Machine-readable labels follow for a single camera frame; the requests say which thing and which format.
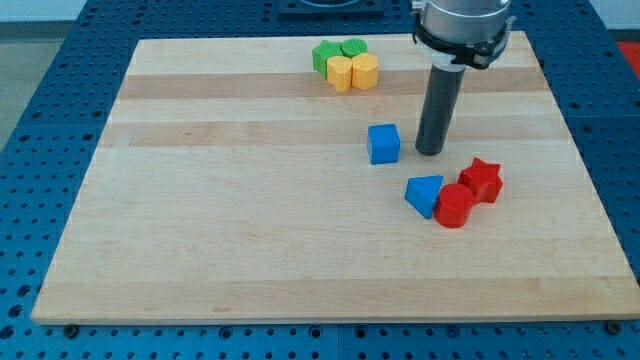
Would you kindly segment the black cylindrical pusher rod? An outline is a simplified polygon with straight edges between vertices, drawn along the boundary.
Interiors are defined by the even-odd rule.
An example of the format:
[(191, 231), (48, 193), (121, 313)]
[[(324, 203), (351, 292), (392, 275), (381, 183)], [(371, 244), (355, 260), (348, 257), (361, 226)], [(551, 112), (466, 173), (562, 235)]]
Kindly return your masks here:
[(415, 140), (421, 154), (435, 156), (443, 150), (464, 73), (431, 68)]

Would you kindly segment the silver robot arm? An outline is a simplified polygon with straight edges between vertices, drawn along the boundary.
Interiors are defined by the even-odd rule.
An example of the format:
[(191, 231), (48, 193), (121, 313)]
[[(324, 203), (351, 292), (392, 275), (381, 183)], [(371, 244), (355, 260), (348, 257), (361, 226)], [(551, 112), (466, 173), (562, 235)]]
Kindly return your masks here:
[(439, 154), (468, 68), (485, 70), (506, 49), (509, 0), (415, 0), (412, 40), (431, 62), (415, 148)]

